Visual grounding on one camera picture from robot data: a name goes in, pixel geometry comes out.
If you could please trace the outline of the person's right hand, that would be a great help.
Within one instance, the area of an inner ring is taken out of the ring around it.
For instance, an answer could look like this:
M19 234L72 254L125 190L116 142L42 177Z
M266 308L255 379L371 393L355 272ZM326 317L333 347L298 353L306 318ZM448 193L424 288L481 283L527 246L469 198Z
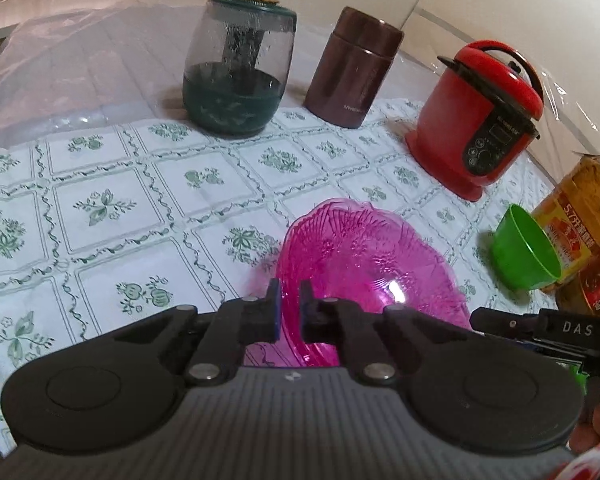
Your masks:
M600 443L600 404L593 410L589 422L579 422L574 428L569 447L573 453L582 454Z

